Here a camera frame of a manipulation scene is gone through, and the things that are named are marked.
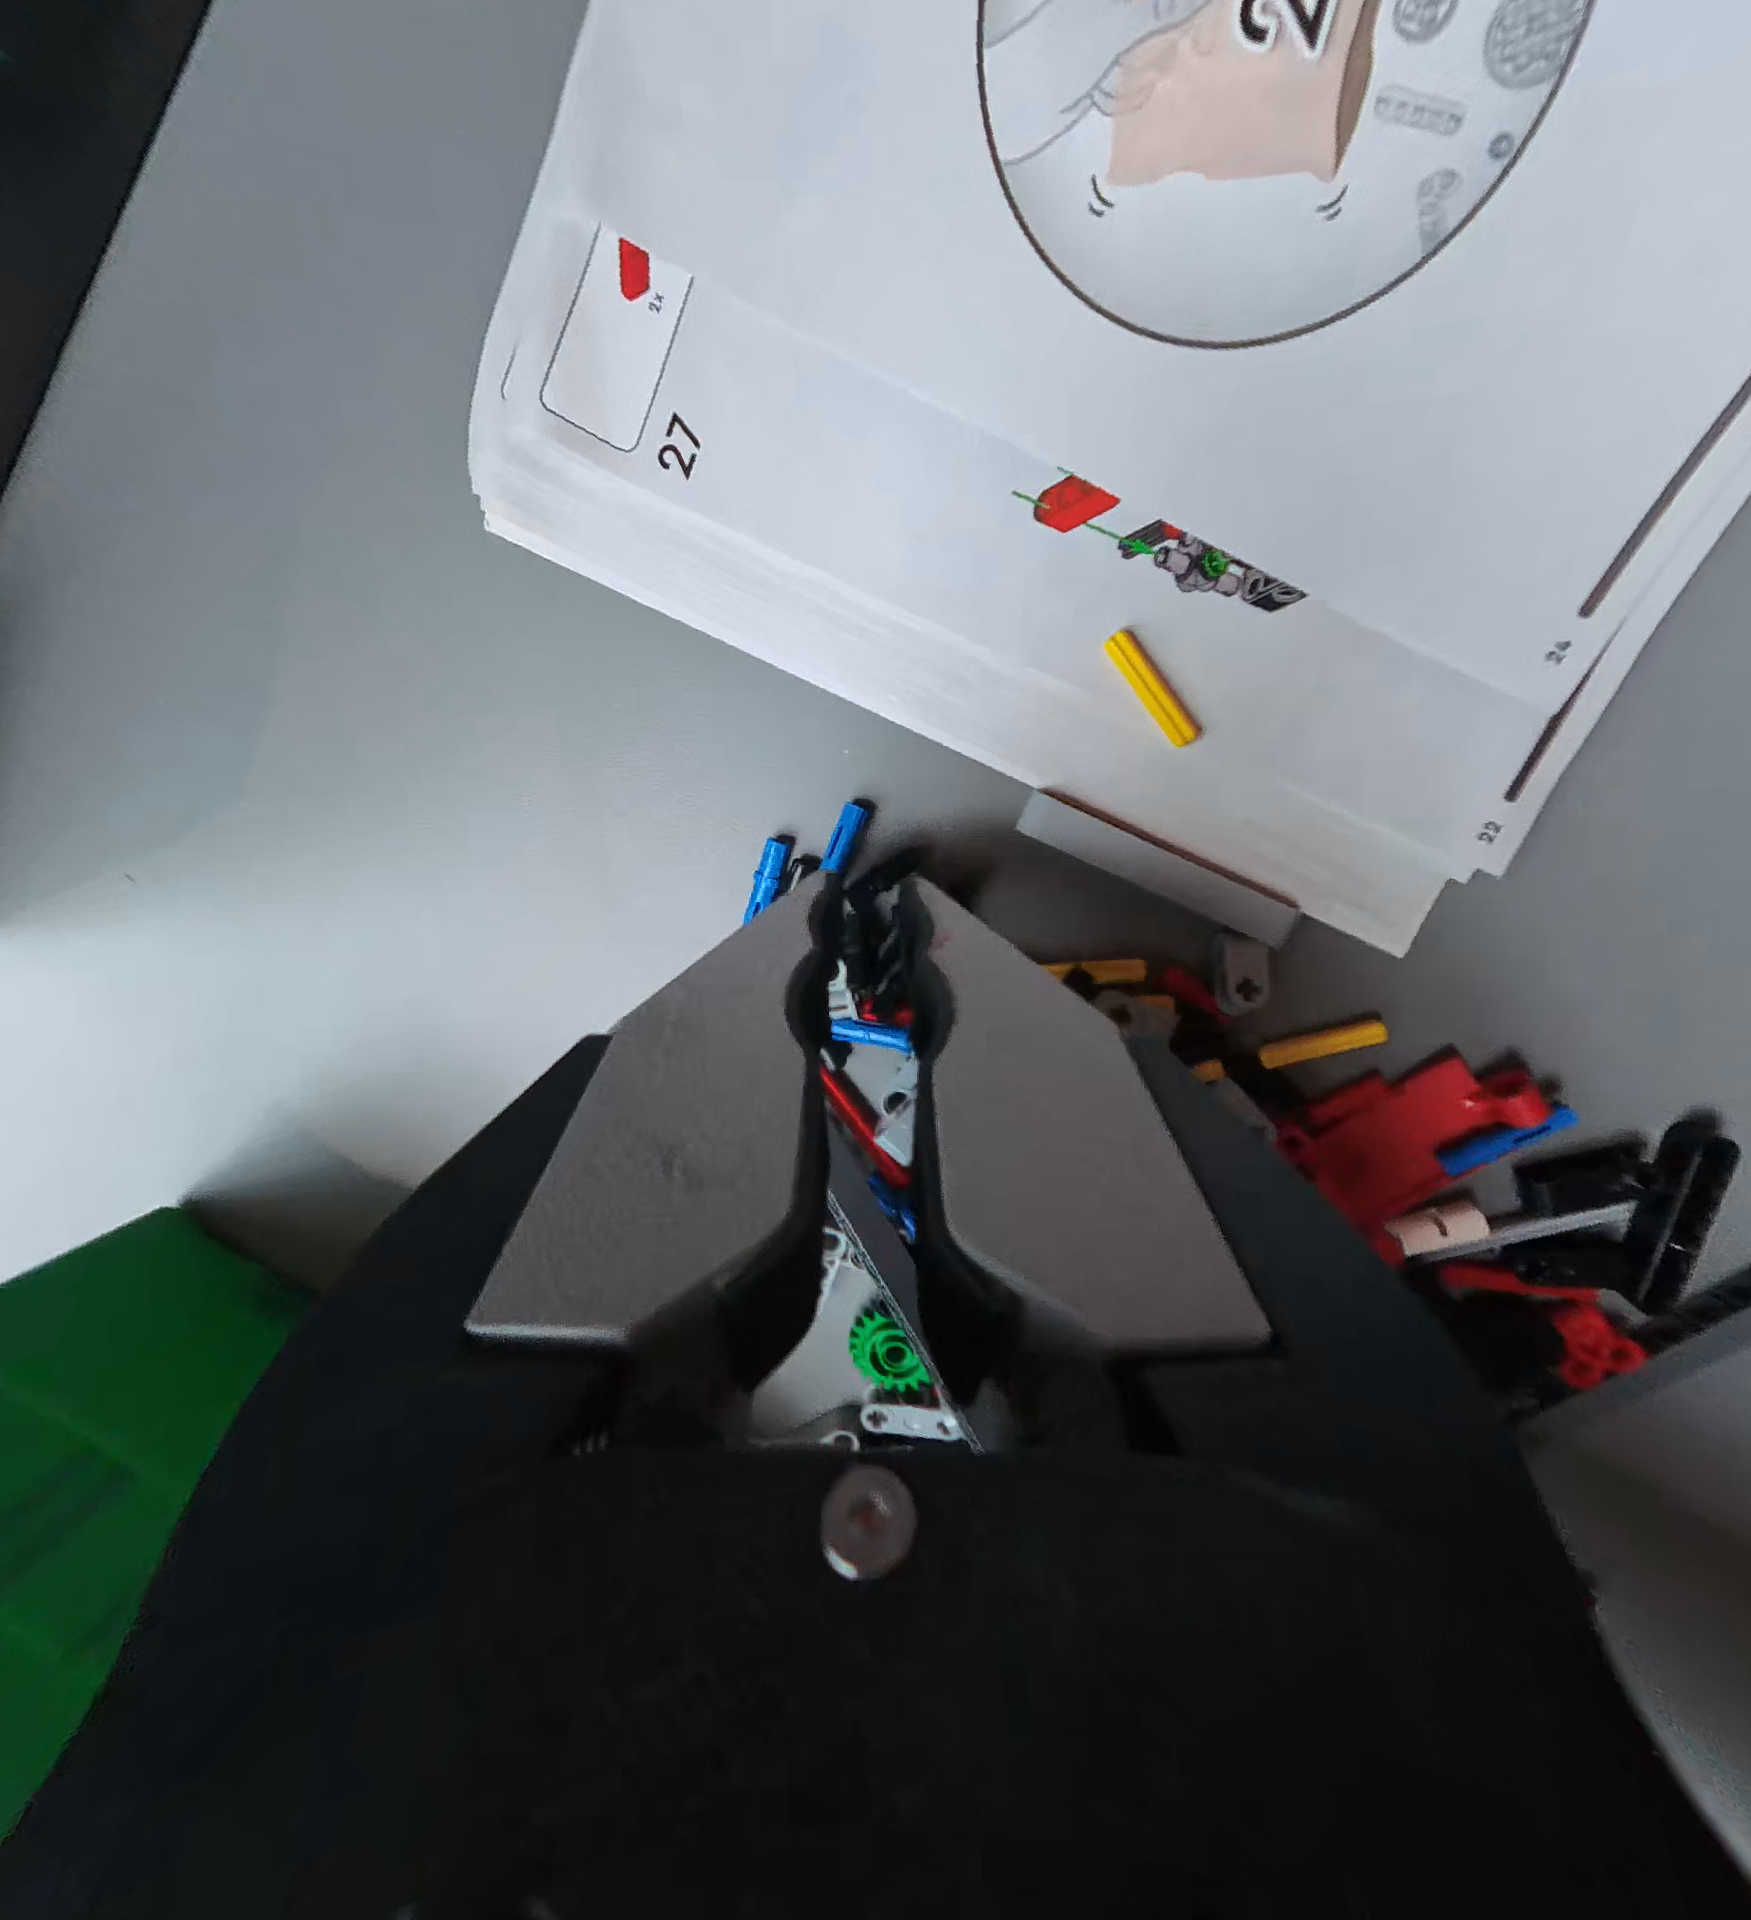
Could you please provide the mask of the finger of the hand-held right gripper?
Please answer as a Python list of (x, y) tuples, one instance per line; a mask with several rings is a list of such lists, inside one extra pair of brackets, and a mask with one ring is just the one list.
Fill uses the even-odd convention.
[(1751, 1265), (1642, 1342), (1639, 1374), (1521, 1447), (1635, 1707), (1751, 1874)]

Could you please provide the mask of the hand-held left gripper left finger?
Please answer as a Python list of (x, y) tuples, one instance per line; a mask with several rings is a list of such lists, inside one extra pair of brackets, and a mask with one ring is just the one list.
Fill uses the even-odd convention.
[(744, 1394), (815, 1320), (835, 883), (810, 878), (607, 1038), (464, 1328)]

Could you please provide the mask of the green plastic bin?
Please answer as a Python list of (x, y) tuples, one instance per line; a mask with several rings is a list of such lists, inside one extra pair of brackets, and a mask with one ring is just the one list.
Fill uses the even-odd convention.
[(0, 1285), (0, 1841), (314, 1294), (148, 1213)]

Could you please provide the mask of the yellow lego axle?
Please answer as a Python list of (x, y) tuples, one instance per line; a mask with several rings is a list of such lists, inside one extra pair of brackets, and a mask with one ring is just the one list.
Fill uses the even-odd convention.
[(1173, 747), (1186, 748), (1202, 739), (1198, 721), (1129, 630), (1123, 627), (1112, 634), (1103, 641), (1103, 655)]

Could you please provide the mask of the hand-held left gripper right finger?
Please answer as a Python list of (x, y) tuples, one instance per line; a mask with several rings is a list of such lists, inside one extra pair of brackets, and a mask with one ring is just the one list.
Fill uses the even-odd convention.
[(896, 955), (923, 1068), (919, 1314), (958, 1403), (1268, 1354), (1123, 1033), (932, 881), (902, 883)]

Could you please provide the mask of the pile of lego pieces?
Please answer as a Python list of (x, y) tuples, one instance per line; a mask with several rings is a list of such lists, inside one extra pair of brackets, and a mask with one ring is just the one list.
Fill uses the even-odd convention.
[[(840, 960), (829, 983), (831, 1042), (822, 1083), (850, 1160), (911, 1246), (919, 1058), (914, 998), (892, 956), (898, 885), (920, 864), (902, 852), (862, 878), (848, 869), (872, 819), (851, 802), (822, 855), (767, 842), (746, 916), (773, 889), (822, 873), (845, 881)], [(1742, 1148), (1708, 1115), (1673, 1124), (1654, 1150), (1622, 1139), (1516, 1168), (1517, 1208), (1481, 1211), (1466, 1176), (1575, 1124), (1521, 1068), (1468, 1070), (1454, 1051), (1401, 1076), (1368, 1070), (1319, 1094), (1289, 1070), (1386, 1042), (1382, 1020), (1319, 1026), (1247, 1047), (1230, 1033), (1220, 943), (1208, 972), (1149, 958), (1071, 958), (1048, 975), (1128, 1040), (1169, 1044), (1184, 1073), (1269, 1138), (1283, 1158), (1433, 1306), (1486, 1385), (1520, 1419), (1622, 1380), (1751, 1308), (1722, 1283), (1691, 1302), (1682, 1285), (1727, 1199)]]

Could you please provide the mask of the white lego instruction booklet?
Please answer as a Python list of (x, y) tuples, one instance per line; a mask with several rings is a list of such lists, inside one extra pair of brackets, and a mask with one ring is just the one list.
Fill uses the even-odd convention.
[(1751, 5), (592, 5), (471, 468), (1405, 955), (1751, 495)]

